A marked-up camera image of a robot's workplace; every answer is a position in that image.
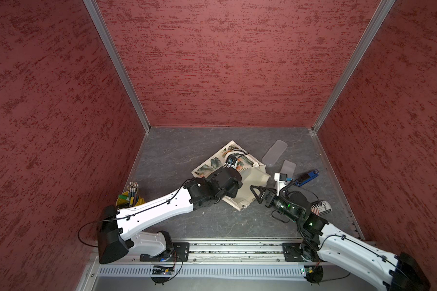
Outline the cream canvas tote bag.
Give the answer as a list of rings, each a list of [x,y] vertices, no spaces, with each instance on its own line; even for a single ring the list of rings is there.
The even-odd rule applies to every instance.
[[[256,200],[250,187],[263,187],[270,178],[266,166],[233,140],[196,167],[192,175],[195,178],[212,178],[220,171],[233,177],[240,186],[222,198],[238,211],[248,208]]]

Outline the frosted translucent pencil case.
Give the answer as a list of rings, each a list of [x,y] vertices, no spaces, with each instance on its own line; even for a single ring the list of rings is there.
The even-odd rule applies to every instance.
[[[272,167],[280,159],[287,147],[287,143],[277,140],[262,158],[262,163],[265,166]]]

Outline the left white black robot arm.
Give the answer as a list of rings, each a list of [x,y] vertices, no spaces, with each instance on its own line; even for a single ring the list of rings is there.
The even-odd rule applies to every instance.
[[[165,231],[146,233],[145,229],[172,217],[212,206],[226,196],[234,198],[242,185],[237,170],[220,168],[206,178],[187,179],[171,194],[140,206],[105,207],[98,222],[99,263],[114,263],[129,253],[168,257],[173,251],[170,235]]]

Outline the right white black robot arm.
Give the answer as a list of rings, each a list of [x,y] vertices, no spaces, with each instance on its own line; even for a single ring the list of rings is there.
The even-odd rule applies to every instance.
[[[370,283],[379,291],[428,291],[431,283],[409,254],[383,251],[348,235],[316,215],[300,191],[278,194],[275,189],[251,186],[259,204],[296,223],[303,241],[300,255],[309,262],[326,262]]]

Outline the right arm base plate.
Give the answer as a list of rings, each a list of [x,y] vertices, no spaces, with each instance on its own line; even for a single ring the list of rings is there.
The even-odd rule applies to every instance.
[[[283,255],[285,261],[288,263],[296,262],[319,262],[319,257],[317,252],[308,246],[305,242],[302,243],[283,243]]]

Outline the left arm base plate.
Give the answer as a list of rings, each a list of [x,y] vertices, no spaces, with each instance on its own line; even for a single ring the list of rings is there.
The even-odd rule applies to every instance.
[[[166,250],[159,255],[152,257],[147,254],[140,255],[141,262],[174,262],[180,259],[182,262],[187,262],[189,257],[190,243],[188,242],[173,242],[172,246],[167,246]]]

